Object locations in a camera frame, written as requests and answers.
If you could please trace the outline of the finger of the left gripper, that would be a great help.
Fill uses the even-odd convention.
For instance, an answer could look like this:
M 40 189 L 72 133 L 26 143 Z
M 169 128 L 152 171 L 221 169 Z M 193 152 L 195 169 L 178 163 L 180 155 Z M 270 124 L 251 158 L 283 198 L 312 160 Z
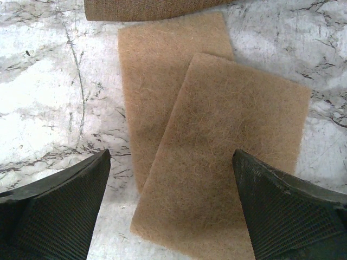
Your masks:
M 346 195 L 241 149 L 233 170 L 256 259 L 346 259 Z
M 86 259 L 111 168 L 108 149 L 1 193 L 1 259 Z

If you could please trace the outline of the brown cloth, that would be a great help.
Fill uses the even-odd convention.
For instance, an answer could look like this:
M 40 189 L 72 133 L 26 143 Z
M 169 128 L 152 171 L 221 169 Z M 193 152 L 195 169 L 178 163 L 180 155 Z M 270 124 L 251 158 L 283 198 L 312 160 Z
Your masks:
M 228 4 L 230 0 L 85 0 L 89 21 L 156 21 Z

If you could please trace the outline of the brown cork mat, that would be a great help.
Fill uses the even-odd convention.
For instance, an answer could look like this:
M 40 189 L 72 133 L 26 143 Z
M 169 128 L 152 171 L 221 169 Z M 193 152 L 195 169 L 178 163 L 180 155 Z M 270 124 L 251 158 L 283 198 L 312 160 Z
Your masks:
M 131 230 L 197 259 L 253 259 L 232 167 L 236 149 L 295 171 L 311 90 L 196 54 L 158 147 Z
M 125 27 L 118 32 L 134 178 L 141 191 L 193 56 L 233 55 L 221 12 Z

